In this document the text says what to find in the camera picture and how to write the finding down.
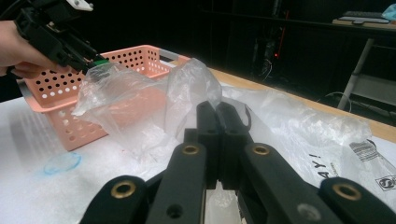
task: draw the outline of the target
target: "human hand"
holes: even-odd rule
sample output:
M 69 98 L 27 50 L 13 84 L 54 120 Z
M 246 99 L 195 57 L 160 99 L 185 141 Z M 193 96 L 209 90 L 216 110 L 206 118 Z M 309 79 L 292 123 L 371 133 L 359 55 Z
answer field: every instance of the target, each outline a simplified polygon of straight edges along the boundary
M 58 73 L 72 71 L 70 66 L 62 67 L 32 47 L 20 36 L 14 21 L 0 21 L 0 77 L 13 65 L 15 69 L 11 72 L 25 78 L 38 77 L 46 69 Z

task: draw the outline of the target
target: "basket handle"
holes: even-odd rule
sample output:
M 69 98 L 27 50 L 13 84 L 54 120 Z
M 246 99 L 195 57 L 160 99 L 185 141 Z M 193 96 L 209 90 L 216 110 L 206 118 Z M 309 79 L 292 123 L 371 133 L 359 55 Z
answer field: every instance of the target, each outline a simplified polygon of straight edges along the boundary
M 182 64 L 190 59 L 186 56 L 176 54 L 176 53 L 166 50 L 166 49 L 160 49 L 160 56 L 170 59 L 168 63 L 171 62 L 172 64 L 175 64 L 175 65 Z

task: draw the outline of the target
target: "black tool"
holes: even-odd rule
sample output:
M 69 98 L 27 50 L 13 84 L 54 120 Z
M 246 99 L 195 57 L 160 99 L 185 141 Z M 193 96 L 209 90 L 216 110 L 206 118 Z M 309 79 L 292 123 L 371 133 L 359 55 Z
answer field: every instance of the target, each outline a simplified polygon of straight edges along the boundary
M 68 23 L 93 10 L 83 0 L 31 0 L 15 20 L 19 34 L 50 60 L 85 74 L 107 60 Z

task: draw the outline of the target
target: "plastic bag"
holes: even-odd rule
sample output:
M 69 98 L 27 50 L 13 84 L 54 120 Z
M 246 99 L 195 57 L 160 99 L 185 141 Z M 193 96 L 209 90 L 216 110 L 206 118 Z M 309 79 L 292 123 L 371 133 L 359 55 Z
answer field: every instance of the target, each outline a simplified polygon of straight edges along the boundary
M 324 178 L 348 178 L 396 212 L 396 191 L 387 189 L 396 168 L 369 141 L 366 121 L 317 111 L 279 91 L 223 87 L 223 101 L 245 123 L 247 106 L 253 140 L 274 147 L 306 182 L 319 187 Z
M 396 21 L 396 4 L 390 5 L 383 13 L 382 17 L 390 21 Z
M 242 223 L 237 201 L 235 191 L 222 190 L 221 183 L 218 182 L 216 189 L 206 192 L 205 224 Z
M 166 148 L 182 142 L 185 128 L 196 126 L 196 106 L 203 101 L 216 106 L 220 100 L 220 84 L 196 59 L 160 80 L 105 63 L 88 71 L 73 115 L 101 125 L 140 164 L 159 159 L 166 164 L 164 155 L 172 152 Z

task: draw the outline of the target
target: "barcode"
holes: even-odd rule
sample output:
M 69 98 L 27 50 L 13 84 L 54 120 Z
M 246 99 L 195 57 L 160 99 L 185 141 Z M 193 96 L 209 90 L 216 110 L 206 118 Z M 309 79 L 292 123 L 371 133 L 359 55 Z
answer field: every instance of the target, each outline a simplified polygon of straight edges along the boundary
M 359 156 L 361 161 L 369 161 L 378 157 L 375 145 L 369 141 L 351 143 L 349 146 Z

